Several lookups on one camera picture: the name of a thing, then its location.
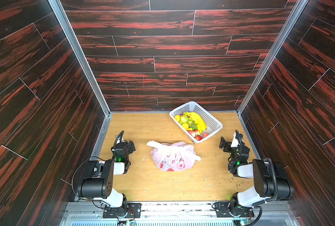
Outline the small green fake fruit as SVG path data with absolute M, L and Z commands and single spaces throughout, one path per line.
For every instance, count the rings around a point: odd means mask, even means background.
M 193 125 L 195 125 L 195 121 L 192 118 L 188 118 L 187 120 L 187 124 L 189 125 L 189 127 L 191 128 Z

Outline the pink plastic bag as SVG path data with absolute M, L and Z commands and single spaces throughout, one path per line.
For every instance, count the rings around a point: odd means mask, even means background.
M 201 161 L 194 146 L 185 142 L 168 144 L 149 141 L 146 145 L 152 147 L 151 158 L 161 171 L 184 171 L 192 168 L 196 161 Z

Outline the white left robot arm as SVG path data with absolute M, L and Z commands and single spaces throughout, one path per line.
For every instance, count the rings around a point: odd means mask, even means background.
M 126 196 L 113 188 L 115 175 L 126 174 L 131 162 L 129 155 L 135 151 L 133 141 L 120 141 L 112 147 L 110 160 L 97 161 L 87 159 L 82 179 L 73 187 L 77 197 L 83 200 L 100 201 L 108 208 L 127 207 Z

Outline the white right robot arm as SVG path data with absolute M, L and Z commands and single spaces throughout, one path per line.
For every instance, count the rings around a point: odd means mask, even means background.
M 229 153 L 229 173 L 234 177 L 254 181 L 251 188 L 237 192 L 230 198 L 228 209 L 231 212 L 252 211 L 260 204 L 293 197 L 294 188 L 277 163 L 270 158 L 248 161 L 250 149 L 245 146 L 242 137 L 242 134 L 237 133 L 231 142 L 221 137 L 219 144 L 220 149 Z

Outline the yellow fake banana bunch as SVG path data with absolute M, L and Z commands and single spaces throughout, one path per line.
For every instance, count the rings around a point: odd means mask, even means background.
M 194 124 L 196 124 L 197 130 L 202 133 L 207 129 L 207 125 L 202 119 L 202 117 L 197 114 L 196 112 L 188 112 L 187 116 L 189 116 L 193 121 Z

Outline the red fake strawberry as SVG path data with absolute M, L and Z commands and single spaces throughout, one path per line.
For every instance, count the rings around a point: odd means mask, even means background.
M 197 141 L 200 141 L 200 140 L 202 140 L 202 139 L 203 139 L 203 137 L 201 137 L 201 136 L 197 135 L 197 136 L 195 137 L 195 139 L 196 139 Z

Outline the light green fake fruit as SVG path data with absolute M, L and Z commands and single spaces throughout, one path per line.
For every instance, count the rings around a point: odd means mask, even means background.
M 187 123 L 187 122 L 188 122 L 188 119 L 189 119 L 189 118 L 188 118 L 186 115 L 182 115 L 182 116 L 180 117 L 179 123 L 180 123 L 180 124 Z

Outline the small yellow fake fruit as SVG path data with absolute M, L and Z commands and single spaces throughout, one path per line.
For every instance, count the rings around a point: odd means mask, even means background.
M 174 119 L 175 119 L 177 122 L 180 122 L 181 116 L 180 116 L 180 115 L 176 115 L 176 116 L 174 117 Z

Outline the white perforated plastic basket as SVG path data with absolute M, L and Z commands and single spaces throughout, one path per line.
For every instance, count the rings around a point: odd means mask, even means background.
M 201 131 L 202 137 L 201 140 L 196 140 L 194 136 L 192 136 L 189 131 L 185 130 L 183 126 L 175 119 L 176 115 L 181 115 L 184 112 L 193 112 L 196 115 L 199 115 L 201 120 L 204 122 L 204 129 Z M 204 141 L 207 141 L 209 138 L 211 138 L 213 135 L 218 133 L 222 128 L 223 125 L 221 122 L 219 122 L 214 116 L 212 116 L 207 110 L 205 110 L 202 106 L 200 106 L 198 103 L 194 101 L 190 101 L 188 103 L 185 103 L 169 113 L 170 117 L 173 119 L 174 123 L 189 137 L 189 139 L 194 144 L 200 144 Z

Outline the metal base rail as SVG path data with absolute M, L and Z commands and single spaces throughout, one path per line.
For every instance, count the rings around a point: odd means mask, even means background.
M 286 201 L 262 205 L 252 217 L 232 217 L 218 211 L 217 201 L 131 202 L 124 217 L 116 217 L 91 202 L 70 202 L 61 226 L 300 226 Z

